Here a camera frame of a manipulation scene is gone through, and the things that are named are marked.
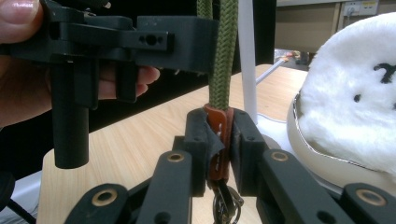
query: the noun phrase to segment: fluffy white fabric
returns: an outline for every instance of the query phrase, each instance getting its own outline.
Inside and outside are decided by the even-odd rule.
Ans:
[[[396,13],[349,25],[318,51],[301,89],[304,138],[396,181]]]

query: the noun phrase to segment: brown leather piece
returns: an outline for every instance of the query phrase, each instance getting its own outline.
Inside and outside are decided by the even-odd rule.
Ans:
[[[219,135],[225,148],[215,155],[209,166],[209,180],[228,180],[230,164],[230,140],[233,128],[233,108],[226,111],[213,108],[210,105],[204,106],[207,113],[207,122],[213,132]]]

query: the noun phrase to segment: stuffed animal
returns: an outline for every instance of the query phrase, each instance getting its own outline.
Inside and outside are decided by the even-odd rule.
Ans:
[[[396,182],[395,71],[396,13],[355,22],[332,36],[301,88],[305,140]]]

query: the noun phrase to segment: white pole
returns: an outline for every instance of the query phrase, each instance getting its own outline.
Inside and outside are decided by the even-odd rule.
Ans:
[[[241,55],[245,111],[257,124],[253,0],[239,0],[238,6],[239,51]]]

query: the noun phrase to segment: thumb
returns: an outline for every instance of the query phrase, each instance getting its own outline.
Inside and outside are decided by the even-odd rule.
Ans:
[[[39,0],[0,0],[0,44],[28,39],[40,28],[42,19]]]

